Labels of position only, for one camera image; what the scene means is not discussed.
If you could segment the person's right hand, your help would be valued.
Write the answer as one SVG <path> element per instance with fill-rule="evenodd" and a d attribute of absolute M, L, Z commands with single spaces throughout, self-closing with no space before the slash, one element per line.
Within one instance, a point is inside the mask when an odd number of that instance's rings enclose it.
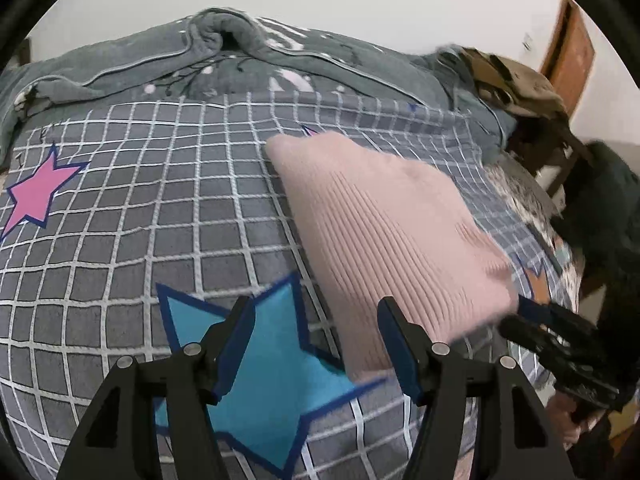
<path fill-rule="evenodd" d="M 547 414 L 565 451 L 576 444 L 583 434 L 593 430 L 604 415 L 604 411 L 597 411 L 582 422 L 573 422 L 572 415 L 576 410 L 576 401 L 559 391 L 550 396 L 546 406 Z"/>

